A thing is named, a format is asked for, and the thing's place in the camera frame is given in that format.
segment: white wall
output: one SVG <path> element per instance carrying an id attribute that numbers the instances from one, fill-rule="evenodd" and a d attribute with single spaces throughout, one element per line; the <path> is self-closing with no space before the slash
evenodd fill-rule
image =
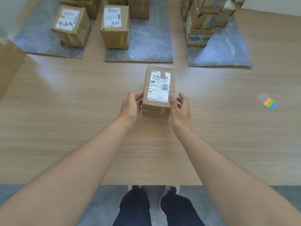
<path id="1" fill-rule="evenodd" d="M 242 8 L 301 16 L 301 0 L 245 0 Z"/>
<path id="2" fill-rule="evenodd" d="M 0 2 L 0 37 L 6 37 L 27 0 L 1 0 Z"/>

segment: forearm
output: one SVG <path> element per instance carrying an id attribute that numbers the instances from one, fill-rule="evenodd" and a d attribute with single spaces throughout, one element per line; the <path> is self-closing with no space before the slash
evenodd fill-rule
<path id="1" fill-rule="evenodd" d="M 58 161 L 2 206 L 0 224 L 74 226 L 105 176 L 126 131 L 123 120 L 117 118 Z"/>
<path id="2" fill-rule="evenodd" d="M 238 225 L 297 225 L 300 213 L 281 195 L 216 151 L 192 130 L 179 140 L 223 220 Z"/>

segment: marble tile floor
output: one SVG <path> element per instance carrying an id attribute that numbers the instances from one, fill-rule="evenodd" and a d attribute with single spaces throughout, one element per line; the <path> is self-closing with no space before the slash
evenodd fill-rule
<path id="1" fill-rule="evenodd" d="M 23 185 L 0 184 L 0 206 Z M 165 215 L 159 210 L 159 200 L 165 186 L 144 186 L 150 201 L 153 226 L 167 226 Z M 301 212 L 301 186 L 272 186 Z M 127 193 L 127 186 L 100 186 L 78 226 L 112 226 L 119 212 L 119 204 Z M 203 186 L 181 186 L 180 195 L 189 198 L 206 226 L 225 225 Z"/>

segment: dark pants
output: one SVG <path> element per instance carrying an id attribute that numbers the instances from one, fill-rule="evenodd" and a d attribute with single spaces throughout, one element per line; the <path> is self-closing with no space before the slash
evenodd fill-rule
<path id="1" fill-rule="evenodd" d="M 168 226 L 205 226 L 186 197 L 168 193 L 161 200 L 161 209 Z M 134 188 L 123 197 L 113 226 L 151 226 L 150 203 L 143 188 Z"/>

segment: hand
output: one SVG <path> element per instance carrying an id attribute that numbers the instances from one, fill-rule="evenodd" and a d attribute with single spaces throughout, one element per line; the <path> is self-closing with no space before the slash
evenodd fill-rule
<path id="1" fill-rule="evenodd" d="M 132 131 L 137 119 L 137 115 L 141 112 L 143 91 L 129 92 L 128 97 L 122 101 L 120 114 L 127 126 L 128 132 Z"/>
<path id="2" fill-rule="evenodd" d="M 171 125 L 178 139 L 187 130 L 192 130 L 188 97 L 182 93 L 179 93 L 179 96 L 177 99 L 172 94 L 169 96 Z"/>

